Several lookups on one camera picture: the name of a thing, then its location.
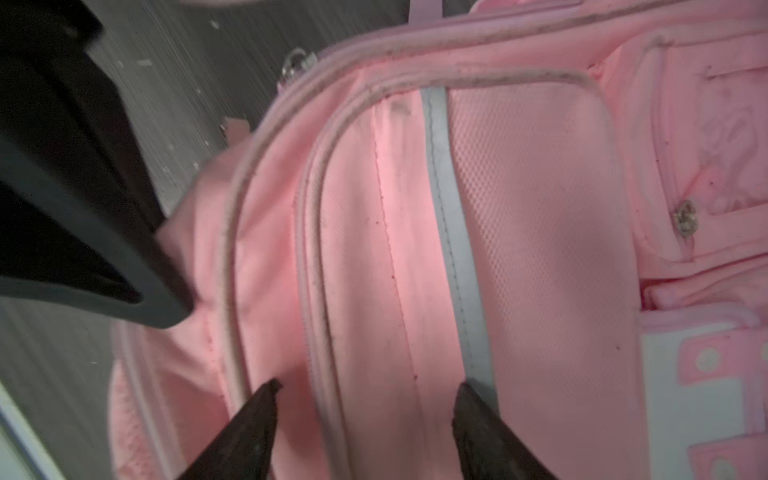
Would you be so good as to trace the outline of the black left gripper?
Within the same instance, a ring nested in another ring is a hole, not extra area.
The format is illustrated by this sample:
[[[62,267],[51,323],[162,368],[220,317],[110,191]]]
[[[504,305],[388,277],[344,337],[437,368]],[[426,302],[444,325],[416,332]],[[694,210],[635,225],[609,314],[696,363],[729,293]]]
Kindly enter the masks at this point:
[[[164,215],[81,1],[1,5],[1,294],[157,329],[193,296],[154,238]]]

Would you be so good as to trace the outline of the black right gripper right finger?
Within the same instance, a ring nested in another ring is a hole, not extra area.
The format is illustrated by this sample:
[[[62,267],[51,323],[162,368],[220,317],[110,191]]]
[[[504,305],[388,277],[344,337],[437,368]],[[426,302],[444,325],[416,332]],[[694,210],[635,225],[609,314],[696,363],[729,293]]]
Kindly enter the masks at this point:
[[[452,432],[464,479],[555,479],[467,382],[457,391]]]

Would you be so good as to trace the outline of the pink student backpack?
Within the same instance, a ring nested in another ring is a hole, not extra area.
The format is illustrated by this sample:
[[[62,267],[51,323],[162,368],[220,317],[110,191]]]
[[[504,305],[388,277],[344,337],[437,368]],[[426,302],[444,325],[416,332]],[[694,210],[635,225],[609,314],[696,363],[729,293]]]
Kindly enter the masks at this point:
[[[158,233],[120,322],[119,479],[265,382],[269,479],[464,479],[467,382],[555,479],[767,475],[767,5],[480,1],[321,56]]]

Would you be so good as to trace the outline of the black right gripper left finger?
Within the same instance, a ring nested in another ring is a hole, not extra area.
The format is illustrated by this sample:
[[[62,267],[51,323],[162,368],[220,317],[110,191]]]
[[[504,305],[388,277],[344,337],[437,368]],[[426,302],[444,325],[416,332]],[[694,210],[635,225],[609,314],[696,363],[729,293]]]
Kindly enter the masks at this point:
[[[278,424],[281,383],[262,384],[179,480],[265,480]]]

